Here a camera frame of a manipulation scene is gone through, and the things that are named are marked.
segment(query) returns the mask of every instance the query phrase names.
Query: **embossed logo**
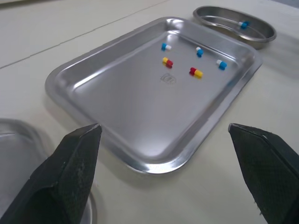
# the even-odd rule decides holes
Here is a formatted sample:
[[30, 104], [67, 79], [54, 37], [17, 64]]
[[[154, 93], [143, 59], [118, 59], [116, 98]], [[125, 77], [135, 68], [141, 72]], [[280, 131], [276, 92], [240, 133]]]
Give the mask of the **embossed logo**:
[[177, 82], [176, 78], [169, 73], [164, 74], [160, 79], [167, 84], [175, 84]]

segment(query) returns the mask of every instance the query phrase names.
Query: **yellow capsule half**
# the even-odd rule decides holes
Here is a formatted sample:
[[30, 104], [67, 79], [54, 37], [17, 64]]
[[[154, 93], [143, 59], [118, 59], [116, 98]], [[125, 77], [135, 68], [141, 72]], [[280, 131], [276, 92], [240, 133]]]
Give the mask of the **yellow capsule half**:
[[194, 77], [196, 77], [196, 78], [202, 78], [203, 74], [204, 73], [202, 73], [202, 71], [196, 70], [194, 72]]
[[165, 64], [166, 64], [166, 63], [167, 63], [167, 61], [168, 61], [168, 58], [167, 58], [167, 57], [164, 57], [164, 58], [163, 58], [163, 63], [165, 63]]

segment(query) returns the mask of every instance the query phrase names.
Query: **stainless steel tray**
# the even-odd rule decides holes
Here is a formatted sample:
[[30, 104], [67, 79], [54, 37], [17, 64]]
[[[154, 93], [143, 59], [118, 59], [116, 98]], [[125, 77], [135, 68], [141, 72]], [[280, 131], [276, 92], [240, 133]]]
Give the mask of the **stainless steel tray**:
[[[47, 158], [45, 145], [34, 128], [13, 119], [0, 119], [0, 218], [32, 172]], [[89, 198], [81, 224], [93, 224]]]
[[[222, 32], [255, 49], [265, 47], [276, 38], [275, 29], [267, 22], [232, 9], [203, 6], [195, 9], [193, 16], [201, 25]], [[241, 29], [239, 22], [244, 21], [250, 24], [246, 29]]]
[[[172, 50], [162, 51], [163, 42]], [[164, 57], [172, 69], [162, 65]], [[125, 164], [160, 174], [191, 158], [261, 64], [252, 47], [167, 17], [58, 67], [45, 87], [81, 124], [102, 124], [102, 143]], [[191, 67], [203, 78], [190, 76]]]

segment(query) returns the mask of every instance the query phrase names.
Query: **tray rim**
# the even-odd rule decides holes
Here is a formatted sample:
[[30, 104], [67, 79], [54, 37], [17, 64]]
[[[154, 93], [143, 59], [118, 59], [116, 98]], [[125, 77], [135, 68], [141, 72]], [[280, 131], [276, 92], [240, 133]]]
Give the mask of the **tray rim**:
[[86, 117], [84, 114], [82, 114], [74, 105], [72, 105], [68, 100], [61, 97], [55, 90], [55, 78], [58, 74], [60, 74], [63, 70], [101, 52], [105, 48], [115, 45], [118, 42], [127, 39], [139, 32], [142, 32], [143, 30], [158, 24], [160, 22], [166, 21], [168, 19], [177, 19], [181, 20], [185, 23], [190, 23], [193, 26], [197, 26], [200, 29], [203, 29], [209, 33], [221, 36], [223, 39], [227, 39], [232, 42], [236, 42], [238, 45], [241, 45], [243, 47], [246, 47], [250, 49], [254, 54], [254, 62], [252, 66], [247, 70], [247, 72], [243, 75], [243, 77], [239, 80], [239, 82], [233, 87], [232, 91], [224, 98], [223, 102], [221, 103], [219, 107], [211, 114], [210, 119], [206, 121], [206, 123], [202, 126], [202, 128], [195, 134], [195, 136], [190, 140], [190, 142], [185, 146], [185, 148], [182, 150], [182, 152], [175, 157], [173, 160], [165, 163], [145, 163], [134, 160], [131, 156], [124, 153], [120, 148], [118, 148], [111, 140], [109, 140], [109, 136], [103, 132], [102, 137], [107, 138], [107, 141], [104, 141], [104, 145], [108, 148], [108, 151], [112, 152], [118, 159], [120, 159], [122, 162], [125, 163], [126, 166], [133, 169], [136, 172], [139, 173], [146, 173], [146, 174], [164, 174], [172, 172], [176, 169], [179, 169], [183, 165], [185, 165], [190, 158], [193, 156], [193, 154], [197, 151], [197, 149], [200, 147], [202, 142], [206, 139], [206, 137], [209, 135], [209, 133], [213, 130], [213, 128], [216, 126], [216, 124], [219, 122], [220, 118], [224, 115], [225, 111], [230, 107], [230, 104], [234, 101], [234, 99], [237, 97], [237, 95], [240, 93], [242, 88], [246, 85], [246, 83], [253, 77], [256, 70], [262, 65], [263, 61], [259, 53], [251, 46], [238, 41], [232, 37], [229, 37], [227, 35], [221, 34], [217, 31], [211, 30], [208, 27], [196, 24], [190, 20], [179, 18], [179, 17], [162, 17], [159, 19], [156, 19], [150, 23], [147, 23], [137, 29], [134, 29], [133, 31], [126, 33], [114, 40], [111, 40], [79, 57], [76, 57], [72, 59], [69, 62], [66, 62], [56, 69], [54, 69], [47, 77], [45, 82], [45, 90], [48, 96], [60, 107], [62, 107], [71, 117], [73, 117], [78, 123], [82, 125], [87, 125], [93, 123], [88, 117]]
[[[201, 18], [201, 16], [199, 16], [197, 14], [197, 11], [199, 9], [202, 9], [202, 8], [206, 8], [206, 7], [214, 7], [214, 8], [223, 8], [223, 9], [226, 9], [226, 10], [230, 10], [230, 11], [234, 11], [234, 12], [237, 12], [237, 13], [240, 13], [240, 14], [243, 14], [243, 15], [246, 15], [246, 16], [249, 16], [249, 17], [252, 17], [252, 18], [255, 18], [259, 21], [262, 21], [263, 23], [265, 23], [267, 26], [269, 26], [272, 30], [273, 30], [273, 36], [269, 37], [269, 38], [254, 38], [254, 37], [250, 37], [250, 36], [247, 36], [247, 35], [244, 35], [244, 34], [241, 34], [240, 32], [238, 32], [237, 30], [233, 29], [233, 28], [230, 28], [228, 26], [224, 26], [224, 25], [220, 25], [218, 23], [214, 23], [214, 22], [208, 22], [204, 19]], [[212, 26], [212, 27], [221, 27], [221, 28], [224, 28], [224, 29], [227, 29], [231, 32], [233, 32], [235, 35], [237, 35], [238, 37], [244, 39], [244, 40], [248, 40], [248, 41], [253, 41], [253, 42], [258, 42], [258, 43], [267, 43], [267, 42], [271, 42], [273, 40], [276, 39], [277, 37], [277, 33], [276, 33], [276, 29], [270, 25], [269, 23], [267, 23], [266, 21], [260, 19], [260, 18], [257, 18], [253, 15], [249, 15], [247, 13], [244, 13], [244, 12], [240, 12], [238, 10], [234, 10], [234, 9], [231, 9], [231, 8], [224, 8], [224, 7], [219, 7], [219, 6], [201, 6], [201, 7], [198, 7], [197, 9], [195, 9], [193, 11], [193, 17], [200, 23], [202, 24], [205, 24], [206, 26]]]

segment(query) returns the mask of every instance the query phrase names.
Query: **white capsule half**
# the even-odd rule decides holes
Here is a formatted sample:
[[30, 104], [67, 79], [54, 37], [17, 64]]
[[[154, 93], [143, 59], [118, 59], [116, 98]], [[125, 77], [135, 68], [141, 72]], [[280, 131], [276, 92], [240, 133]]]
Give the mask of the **white capsule half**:
[[166, 50], [171, 50], [171, 46], [170, 46], [170, 45], [167, 45], [167, 46], [165, 47], [165, 49], [166, 49]]
[[217, 64], [217, 65], [220, 65], [221, 62], [222, 62], [222, 60], [217, 60], [216, 64]]

